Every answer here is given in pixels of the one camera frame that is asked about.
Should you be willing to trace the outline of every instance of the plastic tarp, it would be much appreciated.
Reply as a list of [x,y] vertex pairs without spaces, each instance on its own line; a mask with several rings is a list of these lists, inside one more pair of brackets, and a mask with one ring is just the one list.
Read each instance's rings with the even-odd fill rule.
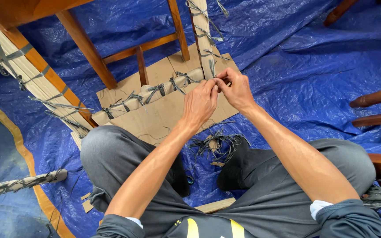
[[[333,137],[353,141],[368,152],[381,153],[381,125],[355,128],[351,121],[381,113],[381,104],[350,108],[358,96],[381,89],[381,5],[373,0],[356,3],[335,24],[322,21],[337,1],[223,0],[226,18],[216,1],[208,0],[209,16],[225,35],[217,46],[229,52],[239,69],[248,75],[257,103],[284,126],[306,141]],[[188,44],[194,42],[188,9],[177,0]],[[165,0],[96,0],[74,8],[79,21],[102,56],[174,32]],[[102,81],[55,16],[23,25],[19,30],[66,82],[82,102],[101,110],[95,92]],[[179,51],[178,42],[144,52],[151,65]],[[137,72],[135,57],[109,64],[120,81]],[[61,212],[76,237],[95,233],[103,214],[95,209],[85,214],[80,197],[91,191],[86,173],[81,173],[79,149],[70,130],[44,113],[44,106],[30,101],[13,78],[0,74],[0,108],[20,128],[25,146],[32,152],[37,174],[66,168],[63,182],[42,185],[45,194]],[[240,114],[233,123],[216,125],[225,134],[242,133],[252,148],[269,148],[255,127]],[[196,135],[206,138],[207,131]],[[185,168],[195,158],[182,150]],[[195,178],[191,206],[225,199],[242,192],[219,191],[215,179],[220,171],[205,156],[188,173]]]

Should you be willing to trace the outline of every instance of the forearm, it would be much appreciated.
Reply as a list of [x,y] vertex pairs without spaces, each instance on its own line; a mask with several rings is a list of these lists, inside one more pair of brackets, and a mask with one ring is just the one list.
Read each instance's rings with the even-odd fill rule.
[[290,176],[312,201],[359,199],[357,192],[324,155],[274,120],[260,106],[241,111],[260,131]]
[[164,141],[126,179],[105,214],[139,219],[160,189],[180,150],[195,132],[193,126],[180,120]]

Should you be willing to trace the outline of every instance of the black sock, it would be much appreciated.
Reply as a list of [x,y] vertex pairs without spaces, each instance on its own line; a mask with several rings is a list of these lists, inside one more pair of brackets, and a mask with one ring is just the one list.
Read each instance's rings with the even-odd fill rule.
[[183,168],[182,156],[177,155],[170,169],[173,173],[173,181],[170,183],[173,189],[181,196],[186,197],[190,194],[188,178],[186,177],[185,169]]
[[234,142],[236,148],[235,154],[223,166],[217,178],[217,186],[221,191],[248,189],[243,183],[242,168],[243,160],[249,150],[249,145],[244,137],[237,137],[239,140]]

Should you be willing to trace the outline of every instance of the hand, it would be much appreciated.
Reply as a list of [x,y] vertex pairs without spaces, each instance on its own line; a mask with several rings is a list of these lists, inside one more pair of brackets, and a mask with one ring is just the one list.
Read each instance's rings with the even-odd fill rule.
[[195,132],[208,121],[217,108],[218,89],[214,80],[203,80],[185,95],[182,120]]
[[218,92],[223,91],[227,101],[241,113],[251,106],[256,106],[251,90],[249,89],[248,77],[232,68],[226,68],[216,75],[215,83],[219,86]]

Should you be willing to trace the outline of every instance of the yellow stripe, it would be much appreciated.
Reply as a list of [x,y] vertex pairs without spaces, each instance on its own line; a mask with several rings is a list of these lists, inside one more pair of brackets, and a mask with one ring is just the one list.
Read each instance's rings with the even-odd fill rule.
[[[20,132],[20,129],[1,110],[0,110],[0,122],[4,124],[4,126],[7,127],[9,131],[11,132],[11,134],[13,135],[16,148],[18,152],[24,157],[24,160],[26,161],[26,164],[28,165],[30,176],[36,176],[35,161],[33,159],[33,155],[32,153],[30,153],[28,149],[26,149],[26,147],[24,147],[23,136]],[[35,191],[36,197],[38,199],[38,203],[42,211],[47,216],[47,218],[50,219],[52,211],[54,211],[55,209],[54,205],[45,195],[44,191],[42,190],[40,186],[34,186],[33,189]],[[52,220],[51,220],[51,224],[52,226],[54,226],[54,228],[57,227],[59,215],[60,213],[56,209],[54,211],[54,214],[52,215]],[[75,236],[67,228],[62,217],[60,218],[60,223],[58,224],[57,233],[60,235],[61,238],[75,238]]]
[[199,238],[198,225],[192,218],[188,218],[188,238]]
[[230,222],[232,223],[231,225],[233,238],[245,238],[243,227],[232,219],[230,219]]

